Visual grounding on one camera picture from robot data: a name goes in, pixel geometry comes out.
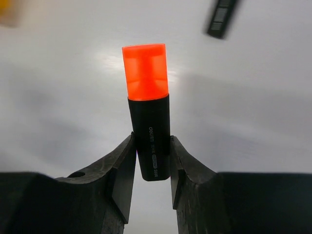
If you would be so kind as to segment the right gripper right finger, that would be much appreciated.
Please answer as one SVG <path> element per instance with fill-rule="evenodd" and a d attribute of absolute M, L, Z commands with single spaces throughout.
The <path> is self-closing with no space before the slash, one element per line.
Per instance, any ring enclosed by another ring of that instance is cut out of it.
<path fill-rule="evenodd" d="M 214 172 L 172 136 L 171 190 L 181 234 L 309 234 L 312 176 Z"/>

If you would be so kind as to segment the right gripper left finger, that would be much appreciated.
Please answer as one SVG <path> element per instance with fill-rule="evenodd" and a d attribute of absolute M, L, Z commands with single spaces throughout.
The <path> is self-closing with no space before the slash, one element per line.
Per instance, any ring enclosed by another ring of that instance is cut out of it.
<path fill-rule="evenodd" d="M 3 234 L 121 234 L 129 221 L 136 164 L 134 136 L 68 177 L 0 175 Z"/>

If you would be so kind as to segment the orange highlighter marker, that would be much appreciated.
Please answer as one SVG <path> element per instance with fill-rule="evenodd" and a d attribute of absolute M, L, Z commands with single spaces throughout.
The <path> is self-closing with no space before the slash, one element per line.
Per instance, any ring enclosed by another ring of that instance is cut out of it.
<path fill-rule="evenodd" d="M 128 104 L 142 178 L 170 177 L 170 98 L 164 43 L 122 48 Z"/>

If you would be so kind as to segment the blue highlighter marker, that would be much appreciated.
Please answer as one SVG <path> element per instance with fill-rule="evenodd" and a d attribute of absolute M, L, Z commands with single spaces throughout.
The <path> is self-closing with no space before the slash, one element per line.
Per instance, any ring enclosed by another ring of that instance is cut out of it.
<path fill-rule="evenodd" d="M 205 34 L 215 39 L 225 39 L 240 2 L 240 0 L 216 0 L 207 20 Z"/>

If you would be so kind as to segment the yellow four-compartment plastic bin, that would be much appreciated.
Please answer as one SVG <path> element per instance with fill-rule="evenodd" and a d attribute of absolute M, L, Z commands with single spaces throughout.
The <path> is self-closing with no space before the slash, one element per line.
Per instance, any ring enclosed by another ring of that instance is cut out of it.
<path fill-rule="evenodd" d="M 17 26 L 20 17 L 20 3 L 20 0 L 0 0 L 1 26 Z"/>

